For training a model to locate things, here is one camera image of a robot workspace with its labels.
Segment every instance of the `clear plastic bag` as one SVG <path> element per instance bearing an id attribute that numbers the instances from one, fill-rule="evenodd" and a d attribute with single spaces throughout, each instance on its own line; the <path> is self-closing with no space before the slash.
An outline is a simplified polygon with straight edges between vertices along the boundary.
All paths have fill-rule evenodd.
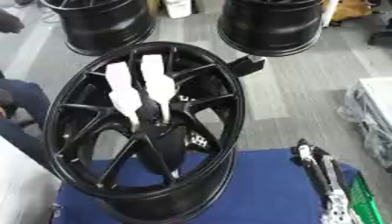
<path id="1" fill-rule="evenodd" d="M 392 133 L 381 127 L 375 119 L 374 111 L 360 84 L 346 91 L 344 106 L 338 109 L 338 113 L 345 120 L 359 125 L 368 154 L 392 172 Z"/>

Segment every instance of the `person's leg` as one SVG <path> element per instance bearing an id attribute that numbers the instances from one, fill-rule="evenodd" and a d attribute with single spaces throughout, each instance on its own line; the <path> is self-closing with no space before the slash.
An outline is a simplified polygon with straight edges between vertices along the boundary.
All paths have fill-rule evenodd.
<path id="1" fill-rule="evenodd" d="M 0 80 L 0 88 L 9 91 L 16 106 L 27 110 L 39 127 L 43 127 L 50 102 L 39 85 L 22 80 L 4 79 Z"/>
<path id="2" fill-rule="evenodd" d="M 20 127 L 8 119 L 0 119 L 0 136 L 54 174 L 46 159 L 44 145 L 37 138 L 27 135 Z"/>

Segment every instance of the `blue table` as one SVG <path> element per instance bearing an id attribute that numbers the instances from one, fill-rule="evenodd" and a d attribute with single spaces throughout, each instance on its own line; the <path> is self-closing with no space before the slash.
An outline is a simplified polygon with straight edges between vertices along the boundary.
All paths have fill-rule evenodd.
<path id="1" fill-rule="evenodd" d="M 215 203 L 191 224 L 319 224 L 322 212 L 319 196 L 302 167 L 290 161 L 289 150 L 243 151 L 238 155 L 233 179 Z M 191 154 L 185 168 L 200 160 Z M 107 161 L 94 164 L 96 169 Z M 348 183 L 354 181 L 357 170 L 342 165 Z M 154 175 L 142 173 L 142 166 L 130 161 L 120 173 L 120 179 L 133 184 L 154 182 Z M 62 206 L 55 224 L 120 224 L 105 214 L 93 198 L 68 185 L 63 185 L 57 197 Z"/>

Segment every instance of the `floor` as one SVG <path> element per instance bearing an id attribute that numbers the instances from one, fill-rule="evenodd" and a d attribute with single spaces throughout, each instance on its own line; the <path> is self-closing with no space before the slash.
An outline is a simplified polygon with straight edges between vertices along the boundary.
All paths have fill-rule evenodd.
<path id="1" fill-rule="evenodd" d="M 222 2 L 203 0 L 203 13 L 185 19 L 160 18 L 148 40 L 201 46 L 226 61 L 241 57 L 217 35 Z M 29 6 L 15 13 L 26 28 L 19 35 L 0 34 L 0 68 L 9 78 L 36 81 L 53 99 L 94 58 L 69 51 L 58 19 L 45 10 Z M 366 154 L 355 125 L 337 113 L 345 90 L 359 78 L 390 76 L 391 49 L 367 45 L 369 34 L 382 26 L 382 19 L 368 17 L 324 29 L 309 51 L 270 58 L 264 70 L 242 78 L 247 119 L 238 148 L 281 149 L 305 137 L 362 170 L 385 223 L 392 223 L 392 175 Z M 218 125 L 213 117 L 206 121 L 209 127 Z"/>

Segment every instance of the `metal tool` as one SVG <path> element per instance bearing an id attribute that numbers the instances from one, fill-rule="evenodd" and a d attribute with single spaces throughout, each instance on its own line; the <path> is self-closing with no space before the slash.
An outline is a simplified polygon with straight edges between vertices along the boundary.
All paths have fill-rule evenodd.
<path id="1" fill-rule="evenodd" d="M 309 145 L 301 139 L 294 147 L 294 155 L 311 175 L 311 179 L 321 188 L 321 198 L 325 200 L 322 224 L 361 224 L 361 218 L 350 207 L 350 199 L 344 191 L 343 174 L 338 163 L 328 153 L 317 146 Z"/>

